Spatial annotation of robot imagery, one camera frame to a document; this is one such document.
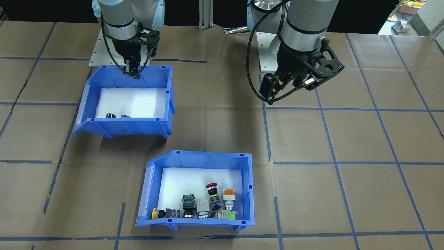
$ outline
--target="table surface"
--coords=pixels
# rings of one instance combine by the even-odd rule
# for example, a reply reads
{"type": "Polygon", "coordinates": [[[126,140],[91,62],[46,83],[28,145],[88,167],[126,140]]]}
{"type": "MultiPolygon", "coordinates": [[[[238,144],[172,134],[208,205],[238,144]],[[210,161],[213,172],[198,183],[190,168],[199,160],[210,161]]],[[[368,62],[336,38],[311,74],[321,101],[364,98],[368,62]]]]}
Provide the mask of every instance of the table surface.
{"type": "Polygon", "coordinates": [[[249,34],[163,27],[173,134],[108,139],[71,134],[98,24],[0,25],[0,249],[444,249],[444,56],[425,37],[328,33],[343,72],[269,106],[249,34]],[[146,163],[174,149],[252,153],[256,225],[136,228],[146,163]]]}

